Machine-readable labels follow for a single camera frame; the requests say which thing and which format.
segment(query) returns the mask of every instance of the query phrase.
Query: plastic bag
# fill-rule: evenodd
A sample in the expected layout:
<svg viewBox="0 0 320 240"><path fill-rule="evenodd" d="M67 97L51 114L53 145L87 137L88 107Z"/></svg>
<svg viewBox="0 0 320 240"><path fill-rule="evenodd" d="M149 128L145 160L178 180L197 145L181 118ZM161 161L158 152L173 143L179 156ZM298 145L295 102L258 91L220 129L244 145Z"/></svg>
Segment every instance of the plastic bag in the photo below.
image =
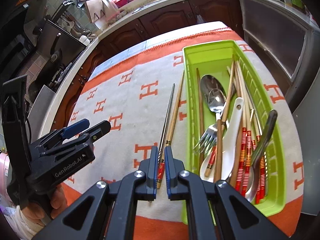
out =
<svg viewBox="0 0 320 240"><path fill-rule="evenodd" d="M205 23L205 20L202 18L201 15L197 15L197 24Z"/></svg>

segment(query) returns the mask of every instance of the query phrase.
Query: tablecloth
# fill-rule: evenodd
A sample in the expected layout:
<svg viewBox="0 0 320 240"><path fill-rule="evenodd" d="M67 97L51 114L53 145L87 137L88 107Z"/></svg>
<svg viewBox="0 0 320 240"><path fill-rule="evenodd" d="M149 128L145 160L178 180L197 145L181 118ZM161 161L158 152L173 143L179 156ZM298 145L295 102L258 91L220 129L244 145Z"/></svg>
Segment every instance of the tablecloth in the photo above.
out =
<svg viewBox="0 0 320 240"><path fill-rule="evenodd" d="M291 112L259 57L222 22L162 34L121 52L94 70L69 125L87 118L90 127L108 120L112 128L108 135L94 143L96 159L65 181L68 204L97 181L112 183L138 169L140 161L149 157L151 147L159 145L172 84L178 87L184 68L182 48L219 40L235 40L239 44L278 111L286 162L286 205L269 219L287 235L293 234L301 211L304 175L300 141ZM172 140L174 157L182 161L186 153L186 113L184 84ZM155 201L138 203L134 239L185 240L188 227L181 222L181 209L182 201L168 200L163 183Z"/></svg>

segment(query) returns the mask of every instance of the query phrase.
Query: sleeve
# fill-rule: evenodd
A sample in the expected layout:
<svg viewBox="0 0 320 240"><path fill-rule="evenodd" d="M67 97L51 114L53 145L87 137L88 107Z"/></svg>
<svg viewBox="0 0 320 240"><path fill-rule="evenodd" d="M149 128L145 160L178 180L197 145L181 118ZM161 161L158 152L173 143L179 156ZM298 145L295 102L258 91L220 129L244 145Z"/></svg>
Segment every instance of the sleeve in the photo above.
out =
<svg viewBox="0 0 320 240"><path fill-rule="evenodd" d="M21 212L20 206L14 215L5 218L20 239L31 240L44 226L29 221Z"/></svg>

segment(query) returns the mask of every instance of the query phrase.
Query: pink appliance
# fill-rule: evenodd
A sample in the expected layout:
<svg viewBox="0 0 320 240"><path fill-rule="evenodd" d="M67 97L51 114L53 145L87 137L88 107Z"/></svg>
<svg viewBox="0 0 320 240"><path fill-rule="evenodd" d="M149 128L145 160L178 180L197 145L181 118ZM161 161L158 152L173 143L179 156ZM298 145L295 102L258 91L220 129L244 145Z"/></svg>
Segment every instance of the pink appliance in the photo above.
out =
<svg viewBox="0 0 320 240"><path fill-rule="evenodd" d="M5 199L11 201L7 192L9 164L9 156L4 152L0 152L0 194L5 197Z"/></svg>

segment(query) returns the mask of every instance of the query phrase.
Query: human hand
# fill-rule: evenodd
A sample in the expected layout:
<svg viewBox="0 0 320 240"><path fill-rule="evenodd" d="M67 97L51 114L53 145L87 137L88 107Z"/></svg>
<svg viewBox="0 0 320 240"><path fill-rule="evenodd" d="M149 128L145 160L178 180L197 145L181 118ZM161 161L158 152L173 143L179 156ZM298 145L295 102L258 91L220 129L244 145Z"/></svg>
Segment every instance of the human hand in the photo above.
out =
<svg viewBox="0 0 320 240"><path fill-rule="evenodd" d="M51 217L55 219L62 211L67 208L67 199L64 195L64 190L61 184L57 185L56 191L51 198L51 206L53 210ZM23 215L31 222L44 225L41 219L44 218L44 210L36 203L29 202L29 205L22 210Z"/></svg>

